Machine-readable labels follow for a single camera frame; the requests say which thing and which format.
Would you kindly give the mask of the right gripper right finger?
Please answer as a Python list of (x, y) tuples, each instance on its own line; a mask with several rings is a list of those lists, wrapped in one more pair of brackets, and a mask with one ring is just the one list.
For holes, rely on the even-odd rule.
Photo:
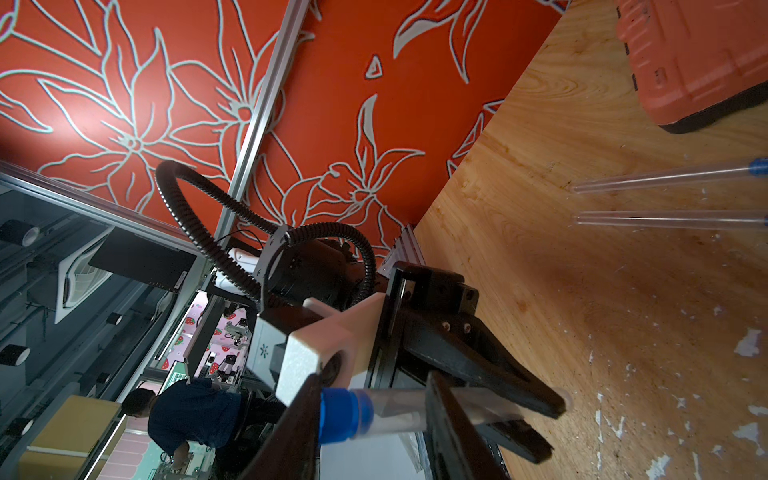
[(425, 390), (426, 448), (432, 477), (507, 479), (443, 376), (430, 372)]

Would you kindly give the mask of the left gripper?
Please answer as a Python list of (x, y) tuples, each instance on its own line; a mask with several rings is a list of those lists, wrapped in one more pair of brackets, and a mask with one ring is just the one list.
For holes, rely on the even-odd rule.
[[(473, 330), (462, 314), (474, 315), (476, 288), (462, 275), (405, 261), (390, 270), (384, 305), (363, 386), (417, 388), (432, 370), (557, 419), (566, 401), (524, 368), (487, 329), (479, 330), (480, 350), (463, 340)], [(477, 426), (486, 440), (533, 464), (552, 457), (549, 442), (524, 420)]]

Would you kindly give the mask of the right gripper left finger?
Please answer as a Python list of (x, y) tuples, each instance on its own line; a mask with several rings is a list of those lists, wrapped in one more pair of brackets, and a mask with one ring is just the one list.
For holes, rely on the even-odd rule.
[(239, 479), (318, 478), (321, 394), (319, 375), (309, 375)]

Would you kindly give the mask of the blue stopper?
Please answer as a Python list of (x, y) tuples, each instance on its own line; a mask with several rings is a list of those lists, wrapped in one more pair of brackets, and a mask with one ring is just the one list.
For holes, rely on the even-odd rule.
[(761, 178), (768, 176), (768, 159), (757, 158), (748, 165), (748, 172), (751, 176)]
[(324, 388), (321, 393), (319, 443), (345, 442), (364, 436), (374, 421), (367, 390)]

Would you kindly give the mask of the clear test tube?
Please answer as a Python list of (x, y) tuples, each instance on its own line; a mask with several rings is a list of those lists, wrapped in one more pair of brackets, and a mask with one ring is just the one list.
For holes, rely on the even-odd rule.
[(767, 213), (738, 210), (585, 211), (576, 224), (637, 228), (700, 230), (766, 230)]
[[(487, 388), (451, 387), (452, 405), (471, 425), (490, 425), (516, 420), (544, 419), (531, 408), (492, 392)], [(430, 389), (360, 389), (354, 390), (359, 420), (351, 438), (367, 438), (388, 434), (425, 432), (436, 417), (433, 410), (442, 399)]]
[(688, 166), (660, 172), (591, 180), (581, 184), (572, 185), (571, 190), (577, 194), (587, 194), (646, 189), (662, 186), (667, 187), (673, 185), (703, 183), (719, 180), (757, 178), (751, 176), (748, 172), (748, 165), (753, 160), (740, 160), (736, 162)]

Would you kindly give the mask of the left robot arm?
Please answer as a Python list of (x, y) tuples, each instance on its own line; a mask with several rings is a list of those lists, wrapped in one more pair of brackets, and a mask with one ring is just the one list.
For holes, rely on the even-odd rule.
[(456, 273), (397, 262), (377, 270), (355, 227), (276, 225), (190, 167), (156, 171), (182, 231), (253, 302), (250, 370), (286, 405), (249, 474), (307, 478), (336, 446), (422, 435), (437, 479), (501, 478), (490, 445), (535, 464), (552, 448), (527, 422), (567, 401), (477, 318), (479, 294)]

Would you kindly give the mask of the person in dark shirt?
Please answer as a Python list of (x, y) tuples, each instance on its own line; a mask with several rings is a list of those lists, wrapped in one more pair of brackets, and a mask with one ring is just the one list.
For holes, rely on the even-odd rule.
[(181, 471), (188, 464), (192, 442), (216, 450), (231, 443), (243, 405), (240, 393), (221, 390), (209, 379), (186, 379), (161, 393), (145, 388), (131, 391), (121, 412), (145, 418), (149, 437), (170, 456), (174, 470)]

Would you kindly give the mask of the orange plastic tool case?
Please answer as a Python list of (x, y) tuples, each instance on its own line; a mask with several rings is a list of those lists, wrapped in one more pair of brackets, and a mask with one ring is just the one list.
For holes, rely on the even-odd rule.
[(672, 134), (705, 128), (767, 100), (764, 1), (619, 1), (639, 102)]

